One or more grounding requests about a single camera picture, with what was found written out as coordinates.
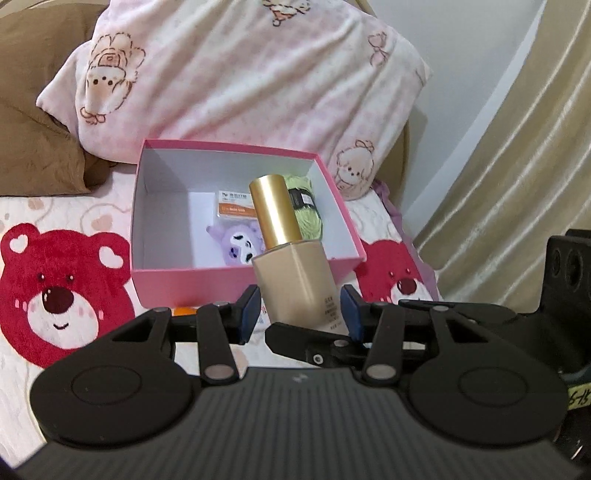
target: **gold bottle cap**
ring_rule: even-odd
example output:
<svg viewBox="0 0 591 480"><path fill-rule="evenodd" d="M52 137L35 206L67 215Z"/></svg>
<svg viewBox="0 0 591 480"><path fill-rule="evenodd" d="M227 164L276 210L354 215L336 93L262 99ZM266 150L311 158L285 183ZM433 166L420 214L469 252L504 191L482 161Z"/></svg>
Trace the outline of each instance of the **gold bottle cap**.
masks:
<svg viewBox="0 0 591 480"><path fill-rule="evenodd" d="M281 175L265 175L249 185L267 250L302 240L300 226Z"/></svg>

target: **pink gift box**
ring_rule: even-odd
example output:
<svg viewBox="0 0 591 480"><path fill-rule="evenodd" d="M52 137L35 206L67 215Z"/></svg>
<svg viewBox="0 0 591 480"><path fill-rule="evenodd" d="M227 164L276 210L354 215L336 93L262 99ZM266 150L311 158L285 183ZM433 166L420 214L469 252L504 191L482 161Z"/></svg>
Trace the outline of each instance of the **pink gift box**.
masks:
<svg viewBox="0 0 591 480"><path fill-rule="evenodd" d="M256 283L250 265L225 265L206 228L219 190L247 193L271 173L307 176L323 221L322 244L339 284L365 251L320 157L279 148L188 140L146 140L138 163L131 222L132 279L140 303L189 307L233 302Z"/></svg>

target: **brown pillow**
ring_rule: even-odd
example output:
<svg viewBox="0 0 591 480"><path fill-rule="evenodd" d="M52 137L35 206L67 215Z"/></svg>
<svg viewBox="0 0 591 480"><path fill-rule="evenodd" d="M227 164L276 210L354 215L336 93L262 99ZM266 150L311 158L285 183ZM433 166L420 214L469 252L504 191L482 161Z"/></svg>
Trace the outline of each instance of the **brown pillow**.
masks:
<svg viewBox="0 0 591 480"><path fill-rule="evenodd" d="M88 193L107 179L109 162L35 106L105 8L65 4L0 18L0 195Z"/></svg>

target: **yarn ball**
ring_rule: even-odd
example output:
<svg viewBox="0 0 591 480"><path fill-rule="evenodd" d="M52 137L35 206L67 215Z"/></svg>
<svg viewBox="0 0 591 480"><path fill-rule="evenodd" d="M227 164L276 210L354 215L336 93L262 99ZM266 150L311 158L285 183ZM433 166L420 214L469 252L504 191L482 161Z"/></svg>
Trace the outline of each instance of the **yarn ball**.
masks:
<svg viewBox="0 0 591 480"><path fill-rule="evenodd" d="M303 189L310 192L313 196L312 182L308 177L284 175L283 178L285 179L287 190ZM322 237L322 220L316 209L308 206L296 209L295 217L297 218L301 236L304 240L320 240Z"/></svg>

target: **beige bottle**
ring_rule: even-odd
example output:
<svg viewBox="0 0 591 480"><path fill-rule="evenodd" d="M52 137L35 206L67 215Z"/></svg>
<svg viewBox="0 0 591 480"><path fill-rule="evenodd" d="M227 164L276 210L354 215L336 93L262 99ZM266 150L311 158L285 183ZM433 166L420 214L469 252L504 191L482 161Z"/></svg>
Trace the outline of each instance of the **beige bottle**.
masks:
<svg viewBox="0 0 591 480"><path fill-rule="evenodd" d="M250 184L267 251L252 259L269 320L335 330L343 323L339 296L324 248L302 240L296 213L281 175Z"/></svg>

